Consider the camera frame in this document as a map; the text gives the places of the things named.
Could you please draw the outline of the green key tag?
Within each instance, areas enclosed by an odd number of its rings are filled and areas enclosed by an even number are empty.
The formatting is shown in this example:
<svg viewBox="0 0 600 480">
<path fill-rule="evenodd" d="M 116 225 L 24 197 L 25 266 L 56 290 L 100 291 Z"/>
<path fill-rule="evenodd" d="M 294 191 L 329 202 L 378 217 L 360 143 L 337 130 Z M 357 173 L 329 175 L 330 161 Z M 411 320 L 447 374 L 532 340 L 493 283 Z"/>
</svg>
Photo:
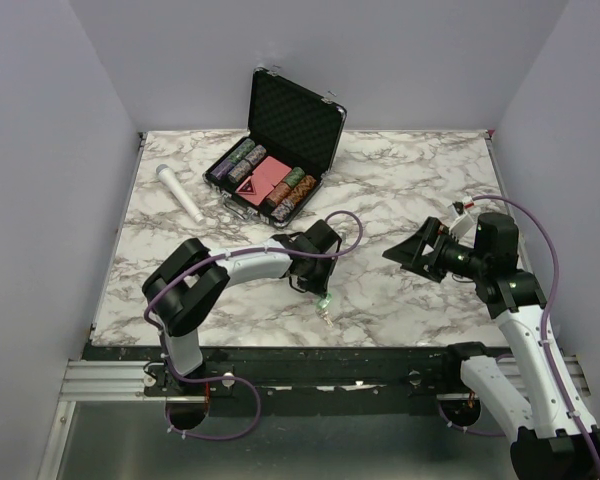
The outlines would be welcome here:
<svg viewBox="0 0 600 480">
<path fill-rule="evenodd" d="M 317 310 L 326 310 L 332 300 L 332 295 L 330 293 L 326 294 L 322 297 L 316 304 Z"/>
</svg>

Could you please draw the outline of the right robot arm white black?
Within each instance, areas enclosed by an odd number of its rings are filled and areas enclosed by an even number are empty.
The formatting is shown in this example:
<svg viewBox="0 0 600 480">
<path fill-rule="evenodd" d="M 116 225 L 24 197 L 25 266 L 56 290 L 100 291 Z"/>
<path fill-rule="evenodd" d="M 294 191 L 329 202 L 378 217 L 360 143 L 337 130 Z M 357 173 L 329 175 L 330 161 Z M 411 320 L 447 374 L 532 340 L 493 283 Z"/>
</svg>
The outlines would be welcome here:
<svg viewBox="0 0 600 480">
<path fill-rule="evenodd" d="M 479 215 L 474 244 L 460 244 L 434 217 L 385 259 L 434 282 L 447 274 L 471 280 L 504 335 L 525 389 L 519 391 L 479 342 L 451 345 L 440 367 L 449 390 L 478 396 L 510 444 L 520 479 L 600 479 L 600 427 L 560 355 L 536 277 L 518 266 L 519 230 L 506 214 Z"/>
</svg>

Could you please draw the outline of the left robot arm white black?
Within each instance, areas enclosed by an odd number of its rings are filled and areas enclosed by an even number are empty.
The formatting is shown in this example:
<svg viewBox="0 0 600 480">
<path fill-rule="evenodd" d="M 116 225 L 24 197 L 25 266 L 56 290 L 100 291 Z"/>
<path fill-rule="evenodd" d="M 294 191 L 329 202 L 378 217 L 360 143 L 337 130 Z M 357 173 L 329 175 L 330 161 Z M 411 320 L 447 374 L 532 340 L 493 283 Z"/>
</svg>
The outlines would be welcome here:
<svg viewBox="0 0 600 480">
<path fill-rule="evenodd" d="M 246 249 L 212 251 L 197 238 L 184 241 L 142 285 L 171 364 L 168 384 L 181 395 L 200 387 L 204 360 L 198 327 L 226 289 L 287 279 L 293 290 L 324 298 L 341 245 L 341 236 L 323 220 L 304 232 L 277 234 Z"/>
</svg>

